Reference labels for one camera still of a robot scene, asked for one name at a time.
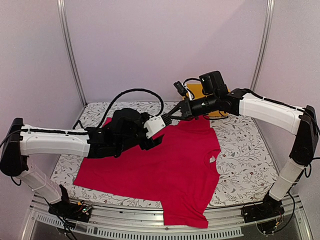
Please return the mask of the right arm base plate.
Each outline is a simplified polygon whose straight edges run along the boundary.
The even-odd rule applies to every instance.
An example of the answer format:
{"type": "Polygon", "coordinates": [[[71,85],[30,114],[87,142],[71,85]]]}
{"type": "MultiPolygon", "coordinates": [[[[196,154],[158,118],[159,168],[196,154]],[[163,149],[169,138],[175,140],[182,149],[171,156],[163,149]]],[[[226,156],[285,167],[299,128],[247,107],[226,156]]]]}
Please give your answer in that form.
{"type": "Polygon", "coordinates": [[[253,205],[245,205],[241,209],[241,216],[245,223],[256,222],[268,218],[277,217],[285,213],[282,201],[274,200],[266,195],[262,203],[254,203],[253,205]]]}

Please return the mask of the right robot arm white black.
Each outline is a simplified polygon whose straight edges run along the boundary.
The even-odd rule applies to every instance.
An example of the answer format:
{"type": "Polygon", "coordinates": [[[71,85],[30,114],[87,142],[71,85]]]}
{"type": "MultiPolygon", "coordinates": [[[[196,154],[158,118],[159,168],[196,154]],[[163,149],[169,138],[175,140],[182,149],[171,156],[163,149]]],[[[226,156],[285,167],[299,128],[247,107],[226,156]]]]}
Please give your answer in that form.
{"type": "Polygon", "coordinates": [[[202,74],[198,80],[204,96],[195,100],[185,98],[168,112],[169,116],[180,111],[178,120],[191,120],[222,111],[264,121],[295,136],[288,161],[257,208],[262,218],[269,218],[280,209],[285,194],[315,158],[320,135],[315,109],[310,105],[300,108],[259,96],[248,88],[229,91],[218,70],[202,74]]]}

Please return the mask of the red t-shirt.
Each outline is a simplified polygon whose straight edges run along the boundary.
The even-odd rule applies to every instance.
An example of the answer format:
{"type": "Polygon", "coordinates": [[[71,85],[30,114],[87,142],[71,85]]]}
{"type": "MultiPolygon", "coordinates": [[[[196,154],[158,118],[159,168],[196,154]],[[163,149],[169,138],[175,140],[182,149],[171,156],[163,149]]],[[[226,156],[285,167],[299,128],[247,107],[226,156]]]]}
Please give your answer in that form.
{"type": "Polygon", "coordinates": [[[204,211],[220,175],[220,144],[203,117],[163,129],[160,145],[135,146],[119,157],[85,158],[74,185],[122,197],[159,201],[164,224],[206,229],[204,211]]]}

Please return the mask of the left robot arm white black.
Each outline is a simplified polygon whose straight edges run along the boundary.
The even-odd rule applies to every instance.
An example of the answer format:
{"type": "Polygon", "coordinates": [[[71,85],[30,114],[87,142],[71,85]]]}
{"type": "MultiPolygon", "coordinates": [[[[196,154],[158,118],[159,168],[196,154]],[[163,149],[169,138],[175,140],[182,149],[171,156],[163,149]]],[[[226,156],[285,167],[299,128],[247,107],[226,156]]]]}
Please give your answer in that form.
{"type": "Polygon", "coordinates": [[[111,121],[102,127],[85,129],[38,128],[15,118],[1,142],[0,170],[9,177],[26,183],[42,195],[63,216],[74,213],[67,190],[52,182],[28,157],[36,154],[73,155],[89,159],[119,157],[135,146],[150,150],[162,142],[153,138],[171,123],[165,115],[151,116],[131,108],[114,112],[111,121]]]}

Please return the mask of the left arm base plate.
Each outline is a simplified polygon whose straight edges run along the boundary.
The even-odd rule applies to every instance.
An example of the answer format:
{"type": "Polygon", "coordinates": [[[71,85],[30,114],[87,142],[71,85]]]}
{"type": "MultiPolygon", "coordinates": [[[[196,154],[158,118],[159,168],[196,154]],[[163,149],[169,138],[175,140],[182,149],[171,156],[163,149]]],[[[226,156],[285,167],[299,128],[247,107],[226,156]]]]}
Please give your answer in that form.
{"type": "Polygon", "coordinates": [[[60,201],[54,204],[48,203],[48,212],[61,219],[75,220],[88,223],[92,214],[92,205],[85,204],[84,201],[77,203],[60,201]]]}

